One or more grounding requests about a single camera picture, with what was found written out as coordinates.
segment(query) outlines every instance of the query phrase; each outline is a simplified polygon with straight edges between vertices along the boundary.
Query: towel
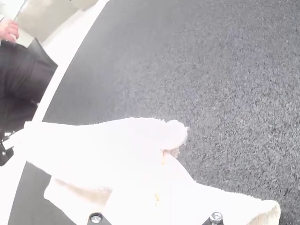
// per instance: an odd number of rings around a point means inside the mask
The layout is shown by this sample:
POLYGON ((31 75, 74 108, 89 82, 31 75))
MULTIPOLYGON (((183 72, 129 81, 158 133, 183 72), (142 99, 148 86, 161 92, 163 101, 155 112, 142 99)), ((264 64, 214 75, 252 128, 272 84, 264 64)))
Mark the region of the towel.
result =
POLYGON ((44 198, 77 225, 102 212, 112 225, 278 225, 276 201, 196 183, 176 159, 188 128, 172 120, 127 118, 71 126, 27 122, 19 148, 52 176, 44 198))

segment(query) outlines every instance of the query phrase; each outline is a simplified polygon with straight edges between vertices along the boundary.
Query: screw head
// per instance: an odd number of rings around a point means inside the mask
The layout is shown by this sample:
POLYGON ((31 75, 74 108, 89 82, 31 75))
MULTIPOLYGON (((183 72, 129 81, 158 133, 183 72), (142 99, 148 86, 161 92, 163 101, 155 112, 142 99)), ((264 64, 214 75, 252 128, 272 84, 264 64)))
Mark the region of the screw head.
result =
POLYGON ((213 224, 213 225, 217 225, 219 224, 223 219, 223 215, 219 212, 214 212, 212 213, 212 215, 210 216, 210 222, 213 224))
POLYGON ((99 215, 94 215, 90 218, 90 220, 95 224, 99 224, 101 222, 101 217, 99 215))

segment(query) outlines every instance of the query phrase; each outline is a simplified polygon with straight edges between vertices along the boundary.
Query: hand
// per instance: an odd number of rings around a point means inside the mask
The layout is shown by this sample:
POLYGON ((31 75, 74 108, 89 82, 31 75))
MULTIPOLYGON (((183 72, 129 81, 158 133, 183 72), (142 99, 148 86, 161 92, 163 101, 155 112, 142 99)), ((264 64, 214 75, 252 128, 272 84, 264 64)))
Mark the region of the hand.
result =
POLYGON ((16 21, 6 17, 0 22, 0 39, 15 43, 19 38, 19 27, 16 21))

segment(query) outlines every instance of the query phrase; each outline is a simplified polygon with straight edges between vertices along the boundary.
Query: finger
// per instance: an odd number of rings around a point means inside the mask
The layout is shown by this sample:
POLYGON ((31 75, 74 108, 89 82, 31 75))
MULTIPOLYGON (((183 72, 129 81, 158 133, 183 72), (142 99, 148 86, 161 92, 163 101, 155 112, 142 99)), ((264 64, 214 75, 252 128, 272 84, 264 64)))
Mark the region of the finger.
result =
POLYGON ((10 34, 5 35, 5 36, 4 36, 4 39, 5 39, 6 41, 10 41, 10 42, 12 42, 12 43, 15 43, 15 42, 16 42, 15 37, 13 37, 13 36, 10 35, 10 34))
POLYGON ((9 22, 9 24, 11 24, 11 25, 18 26, 18 23, 17 23, 16 21, 14 21, 14 20, 9 20, 8 22, 9 22))
POLYGON ((19 31, 16 30, 16 29, 13 29, 13 28, 11 28, 11 27, 9 27, 7 31, 8 31, 9 34, 14 35, 16 39, 18 39, 19 36, 20 36, 20 35, 19 35, 19 31))
POLYGON ((11 24, 10 27, 12 29, 19 30, 19 26, 18 25, 11 24))

